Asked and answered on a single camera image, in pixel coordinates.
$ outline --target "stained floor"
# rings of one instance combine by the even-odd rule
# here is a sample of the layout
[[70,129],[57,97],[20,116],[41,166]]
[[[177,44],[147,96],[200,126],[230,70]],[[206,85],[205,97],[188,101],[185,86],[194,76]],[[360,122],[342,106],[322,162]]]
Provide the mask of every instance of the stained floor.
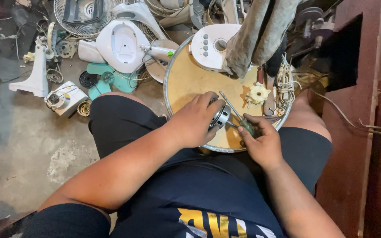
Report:
[[[192,34],[184,25],[171,30],[168,34],[178,44]],[[64,59],[64,80],[79,85],[86,66],[77,54]],[[167,113],[162,84],[155,80],[141,84],[131,94],[156,114]],[[38,208],[64,182],[98,159],[88,118],[78,114],[70,119],[59,117],[42,98],[0,84],[0,218]]]

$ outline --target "navy shirt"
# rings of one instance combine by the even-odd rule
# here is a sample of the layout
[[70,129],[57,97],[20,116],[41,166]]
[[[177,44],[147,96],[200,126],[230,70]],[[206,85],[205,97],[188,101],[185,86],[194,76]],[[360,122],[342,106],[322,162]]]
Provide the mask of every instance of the navy shirt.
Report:
[[24,237],[281,238],[261,193],[221,170],[179,165],[157,173],[108,220],[94,208],[62,204],[37,213]]

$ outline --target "black shorts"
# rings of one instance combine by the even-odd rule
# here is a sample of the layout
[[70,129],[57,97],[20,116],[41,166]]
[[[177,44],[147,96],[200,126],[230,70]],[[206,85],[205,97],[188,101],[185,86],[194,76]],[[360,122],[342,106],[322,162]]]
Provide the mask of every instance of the black shorts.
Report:
[[[89,130],[99,157],[104,158],[166,122],[164,116],[155,115],[141,103],[118,95],[105,95],[92,102]],[[314,192],[331,153],[331,142],[315,132],[296,127],[282,127],[279,135],[283,158],[307,189]],[[162,165],[159,172],[183,164],[220,169],[257,186],[266,195],[262,169],[247,152],[202,155],[197,149],[182,149]]]

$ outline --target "hand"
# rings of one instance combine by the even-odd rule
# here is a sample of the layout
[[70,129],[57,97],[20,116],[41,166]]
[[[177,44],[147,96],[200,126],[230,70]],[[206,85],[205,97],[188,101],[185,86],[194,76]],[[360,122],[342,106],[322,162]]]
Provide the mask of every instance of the hand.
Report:
[[249,122],[256,124],[255,130],[262,135],[253,138],[245,128],[241,126],[237,128],[246,144],[249,155],[264,170],[275,168],[283,161],[282,146],[277,130],[262,116],[251,116],[246,113],[243,116]]
[[202,146],[215,137],[219,128],[214,127],[208,131],[209,123],[225,102],[217,100],[208,106],[213,98],[218,99],[219,96],[211,91],[197,95],[166,123],[165,126],[182,148]]

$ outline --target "black cloth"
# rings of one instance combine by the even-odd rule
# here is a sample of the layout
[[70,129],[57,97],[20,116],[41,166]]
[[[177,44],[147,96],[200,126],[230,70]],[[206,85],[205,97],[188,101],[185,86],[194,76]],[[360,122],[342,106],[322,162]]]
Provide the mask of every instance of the black cloth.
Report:
[[[90,117],[100,158],[166,123],[117,95],[94,100]],[[314,191],[331,143],[301,128],[283,127],[279,134],[283,158]],[[182,149],[118,210],[110,235],[98,210],[62,204],[37,213],[24,237],[284,237],[269,204],[262,169],[247,152],[203,156]]]

